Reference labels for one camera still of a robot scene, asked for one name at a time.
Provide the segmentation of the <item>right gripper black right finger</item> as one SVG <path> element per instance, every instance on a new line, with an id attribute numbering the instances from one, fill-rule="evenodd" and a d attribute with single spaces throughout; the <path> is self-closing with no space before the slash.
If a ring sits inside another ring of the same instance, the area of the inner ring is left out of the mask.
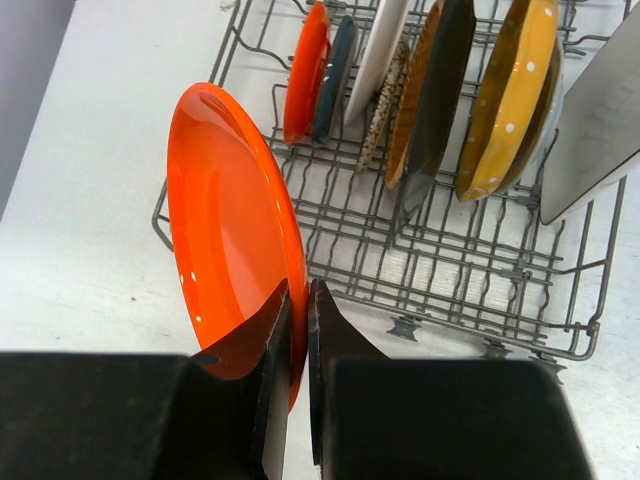
<path id="1" fill-rule="evenodd" d="M 315 280 L 308 309 L 314 463 L 325 479 L 589 479 L 552 376 L 524 360 L 392 359 Z"/>

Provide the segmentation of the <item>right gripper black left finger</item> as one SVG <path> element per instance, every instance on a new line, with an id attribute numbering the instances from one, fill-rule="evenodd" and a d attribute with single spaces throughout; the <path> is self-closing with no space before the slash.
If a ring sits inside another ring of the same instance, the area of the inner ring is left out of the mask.
<path id="1" fill-rule="evenodd" d="M 278 479 L 289 289 L 193 356 L 1 356 L 5 479 Z"/>

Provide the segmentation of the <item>orange round plate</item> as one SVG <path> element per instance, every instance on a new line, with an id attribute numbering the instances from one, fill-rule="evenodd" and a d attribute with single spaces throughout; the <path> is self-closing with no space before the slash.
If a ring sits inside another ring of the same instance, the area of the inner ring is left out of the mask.
<path id="1" fill-rule="evenodd" d="M 283 136 L 295 145 L 312 125 L 322 77 L 328 63 L 329 14 L 323 1 L 312 6 L 296 47 L 284 109 Z"/>
<path id="2" fill-rule="evenodd" d="M 225 89 L 190 86 L 171 121 L 167 153 L 171 239 L 201 347 L 257 313 L 286 281 L 292 304 L 290 399 L 307 351 L 309 283 L 286 183 L 263 135 Z"/>

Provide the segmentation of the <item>dark teal round plate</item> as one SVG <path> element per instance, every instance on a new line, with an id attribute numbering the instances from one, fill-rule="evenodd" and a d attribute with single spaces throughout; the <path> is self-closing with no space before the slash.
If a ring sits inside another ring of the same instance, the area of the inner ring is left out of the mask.
<path id="1" fill-rule="evenodd" d="M 350 15 L 345 15 L 335 35 L 331 54 L 322 77 L 311 139 L 315 146 L 325 145 L 340 122 L 342 103 L 354 62 L 359 28 Z"/>

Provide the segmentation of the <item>speckled beige oval plate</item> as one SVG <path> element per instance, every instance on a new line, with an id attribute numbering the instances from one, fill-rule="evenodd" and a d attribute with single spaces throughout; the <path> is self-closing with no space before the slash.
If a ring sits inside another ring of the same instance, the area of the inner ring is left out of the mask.
<path id="1" fill-rule="evenodd" d="M 410 47 L 405 35 L 402 35 L 393 54 L 389 69 L 378 98 L 369 130 L 363 143 L 360 157 L 356 163 L 355 172 L 364 173 L 373 159 L 384 126 L 387 123 L 393 98 L 402 79 L 405 65 L 408 61 Z"/>

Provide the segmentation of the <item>green square glazed plate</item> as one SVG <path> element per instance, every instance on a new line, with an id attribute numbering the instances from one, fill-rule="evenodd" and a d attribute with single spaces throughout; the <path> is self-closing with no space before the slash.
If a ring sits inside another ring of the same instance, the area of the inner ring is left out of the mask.
<path id="1" fill-rule="evenodd" d="M 455 119 L 476 27 L 472 1 L 445 1 L 420 90 L 396 223 L 406 225 L 428 197 Z"/>

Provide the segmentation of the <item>woven bamboo round plate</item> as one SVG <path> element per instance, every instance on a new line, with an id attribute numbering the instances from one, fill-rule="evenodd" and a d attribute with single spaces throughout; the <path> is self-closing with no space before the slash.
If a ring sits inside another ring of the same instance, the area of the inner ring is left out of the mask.
<path id="1" fill-rule="evenodd" d="M 443 8 L 444 1 L 435 1 L 432 5 L 409 62 L 387 155 L 385 185 L 388 189 L 398 185 L 404 171 L 408 143 L 417 119 L 421 88 Z"/>

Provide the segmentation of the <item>yellow polka dot plate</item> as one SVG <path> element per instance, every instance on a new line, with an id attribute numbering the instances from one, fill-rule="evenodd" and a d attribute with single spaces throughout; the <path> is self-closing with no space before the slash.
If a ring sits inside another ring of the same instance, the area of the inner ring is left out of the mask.
<path id="1" fill-rule="evenodd" d="M 476 95 L 459 158 L 456 196 L 482 199 L 506 177 L 531 122 L 550 65 L 559 7 L 511 3 Z"/>

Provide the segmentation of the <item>light blue round plate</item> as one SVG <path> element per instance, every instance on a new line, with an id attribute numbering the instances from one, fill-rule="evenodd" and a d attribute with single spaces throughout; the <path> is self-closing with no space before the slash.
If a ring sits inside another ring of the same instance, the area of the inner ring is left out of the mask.
<path id="1" fill-rule="evenodd" d="M 563 64 L 564 50 L 557 38 L 542 91 L 516 156 L 521 171 L 544 158 L 555 135 L 564 99 Z"/>

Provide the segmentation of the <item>white rectangular plate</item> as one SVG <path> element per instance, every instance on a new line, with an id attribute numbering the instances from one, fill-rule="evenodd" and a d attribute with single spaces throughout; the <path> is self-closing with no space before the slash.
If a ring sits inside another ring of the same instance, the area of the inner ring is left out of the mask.
<path id="1" fill-rule="evenodd" d="M 565 94 L 544 163 L 540 220 L 558 222 L 639 165 L 639 7 Z"/>

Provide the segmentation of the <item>white plate striped rim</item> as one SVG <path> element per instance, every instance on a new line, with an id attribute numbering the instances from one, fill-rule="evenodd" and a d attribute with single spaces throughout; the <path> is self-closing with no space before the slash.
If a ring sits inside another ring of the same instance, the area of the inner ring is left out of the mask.
<path id="1" fill-rule="evenodd" d="M 381 1 L 347 103 L 344 121 L 350 123 L 381 88 L 410 7 L 409 0 Z"/>

